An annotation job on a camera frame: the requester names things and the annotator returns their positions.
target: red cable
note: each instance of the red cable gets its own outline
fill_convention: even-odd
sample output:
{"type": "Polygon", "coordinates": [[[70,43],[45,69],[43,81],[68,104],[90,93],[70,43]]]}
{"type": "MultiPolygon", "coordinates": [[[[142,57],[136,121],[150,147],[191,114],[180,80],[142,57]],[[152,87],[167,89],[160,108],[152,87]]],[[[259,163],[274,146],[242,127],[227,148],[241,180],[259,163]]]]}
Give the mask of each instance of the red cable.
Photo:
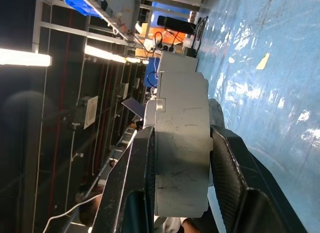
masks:
{"type": "MultiPolygon", "coordinates": [[[[70,9],[69,27],[71,27],[71,23],[72,23],[72,11],[73,10],[70,9]]],[[[64,55],[64,68],[63,68],[62,80],[61,80],[61,85],[60,85],[59,112],[63,109],[63,101],[64,101],[64,97],[65,97],[66,77],[67,77],[67,69],[68,69],[68,55],[69,55],[69,41],[70,41],[70,34],[68,33],[67,39],[66,39],[66,50],[65,50],[65,55],[64,55]]],[[[60,138],[60,127],[61,127],[61,118],[59,116],[58,121],[57,121],[57,125],[56,125],[56,137],[55,137],[55,146],[54,146],[53,170],[52,170],[52,178],[51,178],[48,218],[51,217],[52,201],[53,201],[53,196],[54,196],[57,153],[58,153],[59,138],[60,138]]]]}
{"type": "MultiPolygon", "coordinates": [[[[113,69],[112,69],[112,71],[110,73],[111,74],[110,74],[110,80],[109,80],[109,85],[108,85],[108,93],[107,93],[107,96],[105,98],[105,109],[107,109],[107,103],[108,103],[108,100],[109,100],[110,86],[111,86],[111,81],[112,81],[113,69]]],[[[101,143],[102,143],[102,136],[104,135],[104,128],[105,128],[105,122],[106,122],[106,115],[107,115],[107,112],[104,112],[103,120],[102,120],[102,128],[101,128],[101,133],[100,133],[100,141],[99,141],[98,153],[96,155],[96,160],[92,159],[93,161],[95,160],[94,174],[97,174],[98,161],[99,161],[101,143]]]]}
{"type": "MultiPolygon", "coordinates": [[[[100,82],[99,82],[99,88],[98,88],[98,96],[100,96],[102,79],[103,79],[103,75],[104,75],[104,74],[103,74],[104,69],[105,69],[105,64],[102,65],[102,70],[101,70],[101,74],[100,74],[100,82]]],[[[96,122],[93,123],[92,134],[91,134],[92,136],[93,136],[94,133],[95,133],[95,129],[96,129],[96,122]]],[[[90,157],[91,157],[91,151],[92,151],[93,142],[94,142],[94,140],[91,141],[91,144],[90,144],[89,156],[88,156],[88,164],[87,164],[87,167],[86,167],[86,168],[87,168],[87,172],[88,172],[88,176],[90,175],[90,174],[89,174],[89,168],[90,168],[90,162],[91,162],[90,157]]]]}

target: ceiling light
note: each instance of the ceiling light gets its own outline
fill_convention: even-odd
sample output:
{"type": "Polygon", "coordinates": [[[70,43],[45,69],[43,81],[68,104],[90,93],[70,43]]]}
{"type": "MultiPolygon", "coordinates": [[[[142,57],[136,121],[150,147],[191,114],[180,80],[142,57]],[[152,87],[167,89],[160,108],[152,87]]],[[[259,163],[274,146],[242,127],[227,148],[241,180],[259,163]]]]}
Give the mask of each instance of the ceiling light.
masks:
{"type": "Polygon", "coordinates": [[[99,57],[99,58],[103,58],[103,59],[107,59],[115,62],[121,62],[121,63],[127,62],[126,59],[120,55],[112,54],[108,51],[98,49],[90,45],[85,46],[84,53],[86,53],[87,55],[91,55],[94,57],[99,57]]]}
{"type": "Polygon", "coordinates": [[[131,62],[131,63],[140,63],[141,60],[138,59],[138,58],[131,58],[131,57],[127,57],[125,58],[128,62],[131,62]]]}
{"type": "Polygon", "coordinates": [[[47,54],[0,48],[0,65],[51,66],[52,59],[47,54]]]}
{"type": "Polygon", "coordinates": [[[139,32],[139,34],[142,33],[142,27],[139,25],[139,23],[135,24],[135,29],[139,32]]]}

